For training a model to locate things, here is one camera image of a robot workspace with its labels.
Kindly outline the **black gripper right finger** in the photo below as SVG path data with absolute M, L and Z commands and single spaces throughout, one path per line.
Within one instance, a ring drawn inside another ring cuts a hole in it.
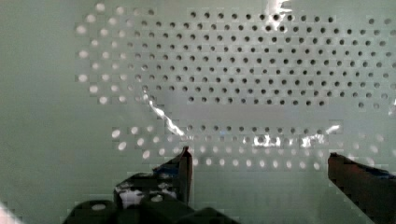
M 328 178 L 375 224 L 395 224 L 395 175 L 333 152 Z

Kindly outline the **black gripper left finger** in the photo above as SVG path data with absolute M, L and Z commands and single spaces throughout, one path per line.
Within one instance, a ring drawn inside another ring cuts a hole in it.
M 188 204 L 192 181 L 192 155 L 189 147 L 170 161 L 152 169 L 150 173 L 134 174 L 113 190 L 114 203 L 118 208 L 126 209 L 131 205 L 139 205 L 150 194 L 164 193 Z

